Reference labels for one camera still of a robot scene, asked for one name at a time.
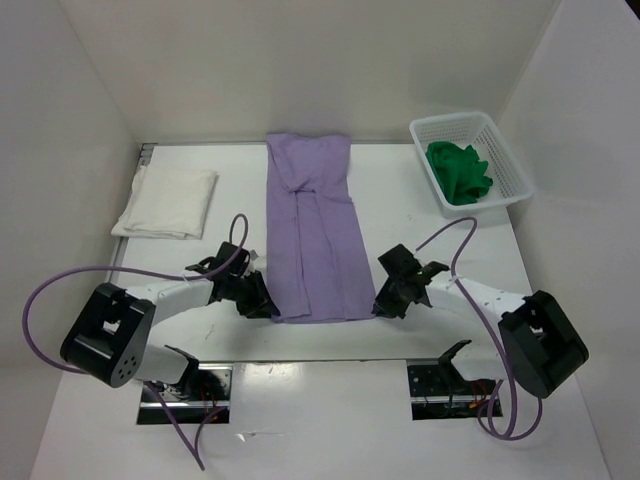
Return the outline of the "purple shirt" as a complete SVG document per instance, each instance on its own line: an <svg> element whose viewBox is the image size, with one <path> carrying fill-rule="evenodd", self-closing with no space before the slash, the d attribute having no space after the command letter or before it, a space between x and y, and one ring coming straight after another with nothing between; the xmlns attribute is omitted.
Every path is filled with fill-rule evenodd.
<svg viewBox="0 0 640 480"><path fill-rule="evenodd" d="M348 190L351 141L273 133L266 138L267 287L277 323L372 318L376 296Z"/></svg>

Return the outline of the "white t shirt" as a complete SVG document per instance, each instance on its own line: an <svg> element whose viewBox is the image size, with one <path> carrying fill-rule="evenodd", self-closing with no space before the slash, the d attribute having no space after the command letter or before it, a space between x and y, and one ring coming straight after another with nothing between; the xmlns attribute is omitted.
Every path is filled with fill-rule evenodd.
<svg viewBox="0 0 640 480"><path fill-rule="evenodd" d="M140 167L114 237L199 240L215 189L214 170Z"/></svg>

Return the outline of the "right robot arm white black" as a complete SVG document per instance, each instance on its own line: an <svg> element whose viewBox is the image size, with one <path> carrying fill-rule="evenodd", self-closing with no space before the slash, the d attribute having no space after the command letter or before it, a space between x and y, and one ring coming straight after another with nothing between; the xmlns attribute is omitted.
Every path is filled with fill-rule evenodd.
<svg viewBox="0 0 640 480"><path fill-rule="evenodd" d="M499 335L515 382L529 394L548 398L589 359L584 341L555 297L538 290L511 293L456 275L430 262L390 273L377 294L373 314L403 318L412 304L488 321Z"/></svg>

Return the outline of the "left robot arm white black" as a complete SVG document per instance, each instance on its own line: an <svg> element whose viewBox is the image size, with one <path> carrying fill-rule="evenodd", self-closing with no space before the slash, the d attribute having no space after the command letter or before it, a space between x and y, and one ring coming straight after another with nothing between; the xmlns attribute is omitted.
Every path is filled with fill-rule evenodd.
<svg viewBox="0 0 640 480"><path fill-rule="evenodd" d="M258 271L128 289L103 283L65 337L61 357L112 388L133 379L160 382L175 398L189 399L200 385L200 361L177 347L150 345L150 332L165 320L223 300L250 319L280 314Z"/></svg>

